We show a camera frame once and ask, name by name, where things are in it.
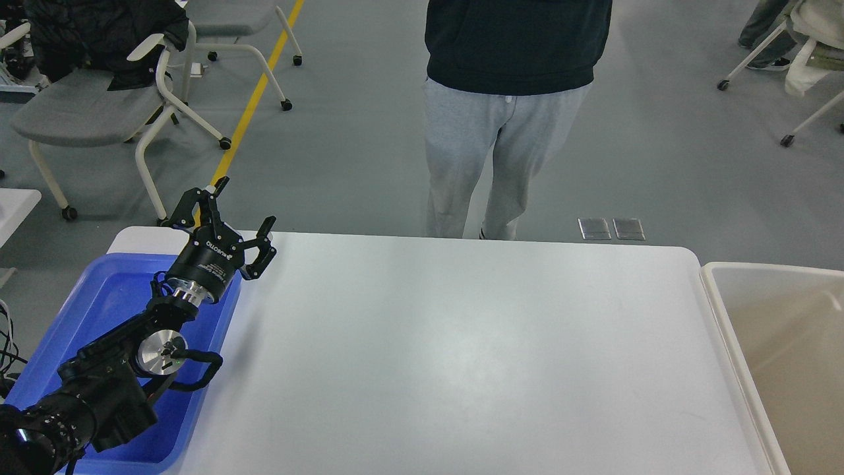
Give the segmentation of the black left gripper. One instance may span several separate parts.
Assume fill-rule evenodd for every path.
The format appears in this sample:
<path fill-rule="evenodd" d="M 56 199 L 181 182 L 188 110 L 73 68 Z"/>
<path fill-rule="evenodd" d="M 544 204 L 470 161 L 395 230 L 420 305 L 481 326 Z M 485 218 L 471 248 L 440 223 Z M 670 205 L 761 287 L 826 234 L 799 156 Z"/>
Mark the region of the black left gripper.
<path fill-rule="evenodd" d="M 199 286 L 205 291 L 205 300 L 212 303 L 223 297 L 238 269 L 244 280 L 258 279 L 277 253 L 271 238 L 276 216 L 267 216 L 255 237 L 245 241 L 235 230 L 224 228 L 218 199 L 227 183 L 229 177 L 221 177 L 214 185 L 187 190 L 171 216 L 160 220 L 161 228 L 198 228 L 166 272 L 165 281 L 174 289 Z M 248 249 L 257 249 L 251 263 L 245 263 Z"/>

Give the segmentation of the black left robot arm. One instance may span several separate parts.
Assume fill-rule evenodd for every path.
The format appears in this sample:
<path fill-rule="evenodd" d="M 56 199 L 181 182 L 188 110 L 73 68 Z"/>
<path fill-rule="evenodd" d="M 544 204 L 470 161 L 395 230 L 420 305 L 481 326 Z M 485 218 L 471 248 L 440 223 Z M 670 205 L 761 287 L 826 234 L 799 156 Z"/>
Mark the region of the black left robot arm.
<path fill-rule="evenodd" d="M 92 342 L 57 369 L 61 386 L 23 410 L 2 405 L 2 473 L 73 473 L 92 446 L 127 444 L 159 418 L 154 404 L 168 390 L 202 390 L 223 364 L 216 352 L 189 348 L 182 325 L 203 303 L 217 303 L 235 273 L 262 276 L 276 255 L 263 220 L 246 240 L 220 217 L 217 201 L 229 178 L 187 190 L 166 228 L 190 237 L 163 279 L 153 276 L 144 310 Z"/>

